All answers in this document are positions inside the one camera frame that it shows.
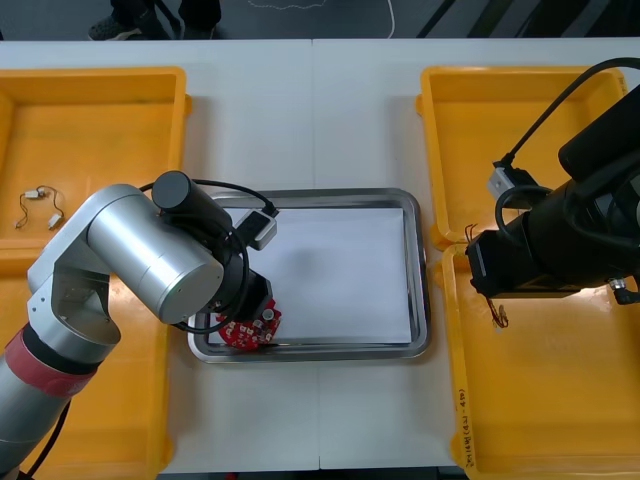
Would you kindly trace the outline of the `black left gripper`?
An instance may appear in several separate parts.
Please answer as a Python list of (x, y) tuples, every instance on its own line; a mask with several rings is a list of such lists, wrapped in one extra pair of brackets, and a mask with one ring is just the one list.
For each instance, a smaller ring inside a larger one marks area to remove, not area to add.
[(273, 299), (271, 282), (254, 272), (249, 271), (248, 290), (238, 313), (240, 322), (252, 322), (261, 317), (269, 302)]

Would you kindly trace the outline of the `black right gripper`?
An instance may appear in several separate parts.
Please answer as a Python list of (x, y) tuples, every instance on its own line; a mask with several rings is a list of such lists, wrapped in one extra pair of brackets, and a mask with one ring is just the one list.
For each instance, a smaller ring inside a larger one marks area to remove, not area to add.
[(487, 243), (477, 237), (467, 246), (471, 285), (489, 298), (562, 298), (581, 290), (568, 277), (576, 275), (585, 260), (580, 243), (550, 245), (540, 260), (531, 250), (487, 233)]

